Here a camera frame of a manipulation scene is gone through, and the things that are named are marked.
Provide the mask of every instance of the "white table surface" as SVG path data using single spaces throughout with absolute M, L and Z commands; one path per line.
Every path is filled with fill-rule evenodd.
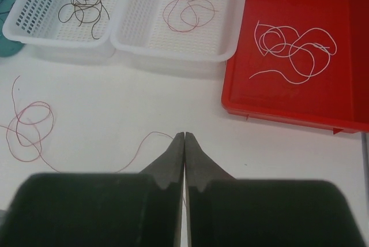
M 130 161 L 148 133 L 174 136 L 189 131 L 237 178 L 332 181 L 345 194 L 369 242 L 361 135 L 334 136 L 228 115 L 220 103 L 224 71 L 221 63 L 207 75 L 180 70 L 168 74 L 155 65 L 138 67 L 120 53 L 101 66 L 78 66 L 38 59 L 35 50 L 26 47 L 15 57 L 0 59 L 0 124 L 7 125 L 14 117 L 11 87 L 21 75 L 14 91 L 17 107 L 43 100 L 55 113 L 55 128 L 43 144 L 43 156 L 60 171 L 113 172 Z M 0 209 L 7 209 L 31 174 L 52 171 L 41 160 L 16 161 L 5 133 L 0 130 Z M 152 135 L 126 171 L 142 170 L 169 143 L 164 136 Z M 15 148 L 23 158 L 35 155 L 30 148 Z M 185 236 L 182 242 L 187 245 Z

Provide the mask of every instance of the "red plastic tray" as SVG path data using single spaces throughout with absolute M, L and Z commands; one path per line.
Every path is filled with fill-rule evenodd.
M 269 27 L 258 23 L 293 27 L 298 35 L 290 28 L 281 30 L 285 41 L 294 47 L 280 45 L 284 39 L 278 29 L 263 37 Z M 293 83 L 301 83 L 307 78 L 293 69 L 286 55 L 305 43 L 315 43 L 305 45 L 314 53 L 315 66 L 312 68 L 311 55 L 300 49 L 293 56 L 295 68 L 306 76 L 319 73 L 329 56 L 318 47 L 327 47 L 325 50 L 334 53 L 329 36 L 313 30 L 293 44 L 312 28 L 328 32 L 337 45 L 337 52 L 322 73 L 302 84 L 291 84 L 277 72 L 252 77 L 273 69 Z M 269 52 L 262 49 L 266 53 L 263 55 L 260 46 Z M 280 51 L 284 58 L 272 55 L 271 50 Z M 330 129 L 335 133 L 369 132 L 368 51 L 369 0 L 246 0 L 238 49 L 227 63 L 223 106 L 231 114 Z

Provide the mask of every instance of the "perforated basket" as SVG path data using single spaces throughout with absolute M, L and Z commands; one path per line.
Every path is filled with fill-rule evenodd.
M 59 20 L 59 10 L 70 0 L 17 0 L 3 27 L 4 35 L 11 40 L 33 44 L 48 50 L 61 53 L 89 54 L 110 56 L 114 52 L 109 37 L 113 19 L 116 15 L 118 0 L 102 0 L 110 15 L 104 12 L 95 25 L 92 37 L 92 25 L 82 24 L 75 17 L 69 22 Z M 64 21 L 73 13 L 72 5 L 65 7 L 60 18 Z
M 173 1 L 129 0 L 129 5 L 117 18 L 116 28 L 111 36 L 113 45 L 118 50 L 137 55 L 187 61 L 220 62 L 234 55 L 245 0 L 208 0 L 216 11 L 214 18 L 203 27 L 190 32 L 173 31 L 164 20 L 163 14 L 168 14 L 168 4 Z M 207 6 L 211 6 L 208 1 L 203 1 L 202 4 L 206 2 Z M 203 8 L 197 13 L 200 20 L 201 13 L 207 14 L 204 17 L 209 17 L 209 9 Z M 187 17 L 187 22 L 193 21 L 193 15 Z M 173 14 L 170 20 L 170 24 L 178 27 L 178 30 L 189 27 L 178 13 Z

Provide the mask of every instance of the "white string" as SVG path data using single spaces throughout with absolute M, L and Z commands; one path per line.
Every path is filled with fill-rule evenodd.
M 264 32 L 259 39 L 257 39 L 257 29 L 259 27 L 268 27 L 269 29 Z M 290 29 L 292 31 L 294 31 L 294 33 L 296 33 L 298 39 L 296 41 L 294 41 L 292 44 L 290 43 L 287 43 L 287 39 L 286 39 L 286 36 L 284 35 L 282 29 Z M 308 33 L 312 32 L 312 31 L 321 31 L 325 34 L 328 35 L 328 37 L 331 39 L 331 41 L 333 42 L 334 44 L 334 51 L 333 52 L 329 52 L 329 49 L 330 47 L 325 47 L 319 43 L 305 43 L 301 46 L 297 46 L 296 44 L 303 38 L 305 37 Z M 283 40 L 283 43 L 280 43 L 280 44 L 277 44 L 277 45 L 274 45 L 273 47 L 271 48 L 268 48 L 266 43 L 265 43 L 265 36 L 269 35 L 269 34 L 276 34 L 280 39 Z M 260 21 L 258 21 L 258 24 L 255 28 L 255 32 L 254 32 L 254 39 L 255 39 L 255 43 L 256 45 L 258 46 L 258 49 L 260 51 L 260 53 L 265 57 L 267 56 L 268 54 L 271 54 L 271 55 L 274 55 L 275 57 L 277 58 L 288 58 L 293 69 L 296 71 L 297 74 L 299 74 L 300 76 L 304 77 L 305 80 L 302 81 L 302 82 L 293 82 L 291 80 L 289 80 L 285 74 L 283 74 L 282 72 L 278 71 L 278 70 L 274 70 L 274 69 L 271 69 L 271 70 L 266 70 L 266 71 L 260 71 L 256 74 L 253 74 L 249 79 L 257 76 L 257 75 L 260 75 L 260 74 L 264 74 L 264 73 L 270 73 L 270 72 L 275 72 L 275 73 L 278 73 L 280 75 L 282 75 L 282 77 L 288 81 L 290 84 L 295 84 L 295 85 L 299 85 L 299 84 L 304 84 L 306 82 L 308 82 L 308 80 L 310 80 L 310 78 L 312 77 L 316 77 L 317 75 L 321 74 L 324 70 L 326 70 L 330 64 L 330 61 L 331 61 L 331 58 L 332 56 L 336 55 L 337 54 L 337 44 L 336 42 L 334 41 L 333 37 L 324 29 L 320 29 L 320 28 L 312 28 L 312 29 L 309 29 L 307 32 L 305 32 L 304 34 L 300 35 L 298 33 L 298 31 L 292 27 L 289 27 L 289 26 L 280 26 L 280 27 L 275 27 L 275 26 L 271 26 L 271 25 L 265 25 L 265 24 L 260 24 Z M 316 61 L 315 61 L 315 57 L 313 55 L 313 53 L 311 51 L 309 51 L 308 49 L 306 49 L 305 47 L 306 46 L 313 46 L 321 51 L 323 51 L 324 53 L 327 54 L 328 56 L 328 60 L 327 60 L 327 63 L 325 65 L 325 67 L 320 70 L 319 72 L 314 73 L 314 70 L 315 70 L 315 66 L 316 66 Z M 281 53 L 283 51 L 286 50 L 286 48 L 289 47 L 289 50 L 288 50 L 288 55 L 281 55 Z M 310 70 L 310 73 L 309 74 L 304 74 L 302 72 L 300 72 L 297 67 L 295 66 L 295 63 L 293 61 L 293 56 L 295 54 L 297 54 L 299 51 L 305 51 L 306 53 L 308 53 L 312 59 L 312 67 L 311 67 L 311 70 Z

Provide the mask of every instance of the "pink string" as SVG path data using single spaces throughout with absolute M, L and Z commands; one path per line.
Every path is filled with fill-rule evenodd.
M 20 110 L 19 112 L 17 111 L 16 109 L 16 101 L 15 101 L 15 98 L 14 98 L 14 87 L 15 87 L 15 84 L 17 82 L 17 80 L 20 78 L 20 76 L 18 76 L 14 82 L 13 82 L 13 86 L 12 86 L 12 101 L 13 101 L 13 109 L 14 109 L 14 113 L 15 113 L 15 116 L 14 118 L 10 121 L 10 123 L 8 124 L 8 126 L 3 126 L 3 125 L 0 125 L 0 128 L 4 128 L 6 129 L 6 142 L 7 142 L 7 146 L 9 148 L 9 151 L 11 153 L 11 155 L 19 162 L 24 162 L 24 163 L 29 163 L 29 162 L 34 162 L 36 160 L 38 160 L 39 158 L 43 160 L 43 162 L 48 166 L 50 167 L 51 169 L 53 169 L 55 172 L 57 173 L 61 173 L 61 171 L 57 170 L 54 166 L 52 166 L 49 162 L 47 162 L 45 160 L 45 158 L 43 157 L 42 155 L 42 142 L 44 139 L 46 139 L 52 132 L 53 128 L 54 128 L 54 124 L 55 124 L 55 117 L 54 117 L 54 113 L 52 112 L 52 109 L 51 109 L 51 106 L 44 102 L 44 101 L 36 101 L 36 102 L 32 102 L 31 104 L 27 105 L 24 109 Z M 39 109 L 46 109 L 46 116 L 44 116 L 41 120 L 38 120 L 38 121 L 31 121 L 29 118 L 26 118 L 24 119 L 24 115 L 26 114 L 26 112 L 30 109 L 30 108 L 39 108 Z M 37 128 L 38 125 L 44 123 L 45 121 L 47 121 L 48 119 L 51 120 L 51 126 L 50 128 L 48 129 L 47 133 L 42 136 L 40 134 L 40 130 Z M 25 125 L 25 126 L 32 126 L 34 128 L 34 131 L 37 133 L 37 137 L 38 137 L 38 140 L 37 141 L 32 141 L 29 137 L 25 136 L 24 134 L 22 134 L 21 132 L 19 132 L 19 128 L 22 126 L 22 125 Z M 38 156 L 33 158 L 33 159 L 30 159 L 30 160 L 25 160 L 25 159 L 21 159 L 19 158 L 13 151 L 12 149 L 12 146 L 10 144 L 10 140 L 9 140 L 9 135 L 11 133 L 14 133 L 17 137 L 17 141 L 18 143 L 24 147 L 24 148 L 34 148 L 37 153 L 38 153 Z M 118 170 L 117 172 L 115 173 L 119 173 L 123 170 L 125 170 L 126 168 L 128 168 L 137 158 L 139 152 L 140 152 L 140 149 L 143 145 L 143 143 L 145 142 L 145 140 L 150 137 L 151 135 L 153 134 L 159 134 L 159 135 L 162 135 L 162 136 L 166 136 L 170 139 L 174 139 L 173 137 L 171 137 L 170 135 L 166 134 L 166 133 L 162 133 L 162 132 L 150 132 L 147 136 L 145 136 L 145 138 L 141 141 L 140 145 L 138 146 L 138 149 L 135 153 L 135 155 L 133 156 L 132 160 L 128 162 L 127 165 L 125 165 L 124 167 L 122 167 L 120 170 Z
M 182 12 L 180 13 L 179 17 L 181 19 L 181 21 L 189 26 L 191 26 L 191 28 L 189 29 L 176 29 L 175 27 L 172 26 L 172 24 L 170 24 L 170 19 L 171 19 L 171 16 L 172 16 L 172 12 L 174 11 L 174 9 L 177 7 L 178 3 L 179 2 L 182 2 L 182 1 L 185 1 L 187 2 L 187 6 L 182 10 Z M 206 6 L 203 6 L 203 5 L 199 5 L 199 4 L 192 4 L 193 2 L 199 2 L 199 1 L 203 1 L 203 2 L 206 2 L 208 4 L 210 4 L 211 8 L 207 8 Z M 174 3 L 174 5 L 172 6 L 172 9 L 170 10 L 170 12 L 168 13 L 168 16 L 165 16 L 166 15 L 166 11 L 168 10 L 168 8 Z M 200 8 L 203 8 L 203 9 L 206 9 L 206 10 L 210 10 L 211 12 L 213 12 L 213 16 L 210 18 L 209 21 L 205 22 L 204 24 L 201 24 L 200 25 L 200 17 L 197 16 L 197 13 L 196 11 L 194 10 L 194 7 L 200 7 Z M 194 16 L 195 16 L 195 23 L 194 24 L 191 24 L 189 22 L 187 22 L 184 18 L 183 18 L 183 14 L 185 13 L 185 11 L 187 11 L 188 9 L 191 9 L 191 11 L 193 12 Z M 164 8 L 163 10 L 163 19 L 165 21 L 165 23 L 168 25 L 169 29 L 174 31 L 174 32 L 191 32 L 193 31 L 194 29 L 196 28 L 199 28 L 199 27 L 203 27 L 205 26 L 206 24 L 210 23 L 214 17 L 215 17 L 215 8 L 213 6 L 213 4 L 211 3 L 211 1 L 209 0 L 173 0 L 172 2 L 170 2 L 169 4 L 167 4 L 167 6 Z

